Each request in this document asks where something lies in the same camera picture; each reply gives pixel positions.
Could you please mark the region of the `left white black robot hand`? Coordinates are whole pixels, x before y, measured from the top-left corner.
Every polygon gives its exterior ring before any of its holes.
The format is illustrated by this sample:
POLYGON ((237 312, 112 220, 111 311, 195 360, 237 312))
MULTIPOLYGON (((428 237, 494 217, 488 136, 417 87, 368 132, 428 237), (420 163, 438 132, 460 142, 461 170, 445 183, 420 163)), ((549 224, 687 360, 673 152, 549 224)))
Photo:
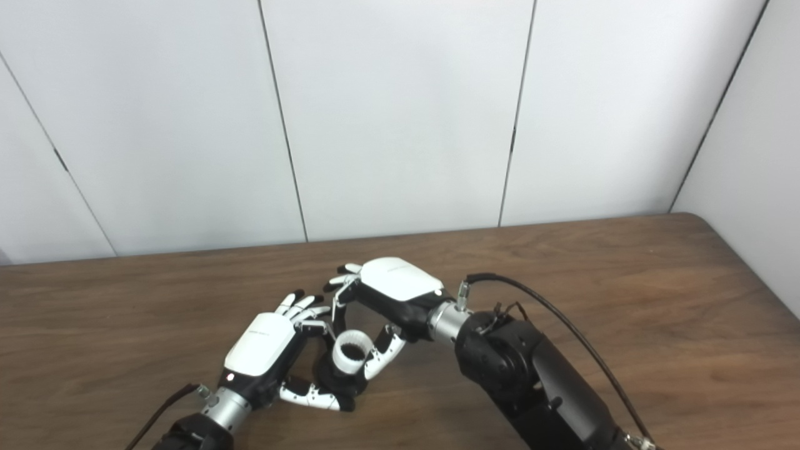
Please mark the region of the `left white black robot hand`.
POLYGON ((333 338, 326 321, 330 314, 331 307, 323 304, 322 296, 307 296, 303 290, 289 293, 274 311, 257 314, 224 359, 218 404, 231 399, 241 408, 256 411, 280 399, 309 408, 352 412, 355 401, 351 397, 289 373, 309 339, 333 338))

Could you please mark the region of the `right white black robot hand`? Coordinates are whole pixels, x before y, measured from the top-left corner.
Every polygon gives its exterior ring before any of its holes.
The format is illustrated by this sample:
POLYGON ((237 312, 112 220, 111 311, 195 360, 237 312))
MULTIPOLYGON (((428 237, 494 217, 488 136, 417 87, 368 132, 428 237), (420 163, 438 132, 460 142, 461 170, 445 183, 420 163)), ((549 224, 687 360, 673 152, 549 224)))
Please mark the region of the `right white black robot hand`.
POLYGON ((439 279, 396 257, 346 263, 337 273, 322 290, 332 293, 332 362, 338 371, 371 381, 406 344, 433 340, 428 320, 449 299, 439 279), (388 321, 377 339, 348 329, 346 311, 352 303, 388 321))

